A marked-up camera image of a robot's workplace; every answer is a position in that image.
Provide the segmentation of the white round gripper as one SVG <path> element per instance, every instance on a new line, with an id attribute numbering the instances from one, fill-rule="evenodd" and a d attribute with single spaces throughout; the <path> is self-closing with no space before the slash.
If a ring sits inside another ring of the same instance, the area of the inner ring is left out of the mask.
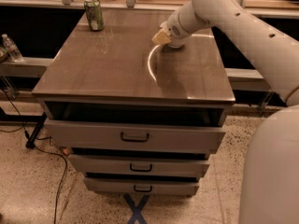
<path id="1" fill-rule="evenodd" d="M 168 44 L 169 46 L 183 46 L 185 40 L 191 35 L 180 23 L 179 11 L 174 11 L 166 22 L 167 32 L 160 30 L 153 38 L 155 45 Z"/>

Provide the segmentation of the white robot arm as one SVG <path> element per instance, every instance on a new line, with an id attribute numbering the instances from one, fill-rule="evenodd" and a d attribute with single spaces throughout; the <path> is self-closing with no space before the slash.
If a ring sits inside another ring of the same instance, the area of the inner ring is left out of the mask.
<path id="1" fill-rule="evenodd" d="M 152 38 L 172 48 L 217 27 L 287 107 L 251 137 L 243 171 L 239 224 L 299 224 L 299 43 L 248 13 L 240 0 L 191 0 Z"/>

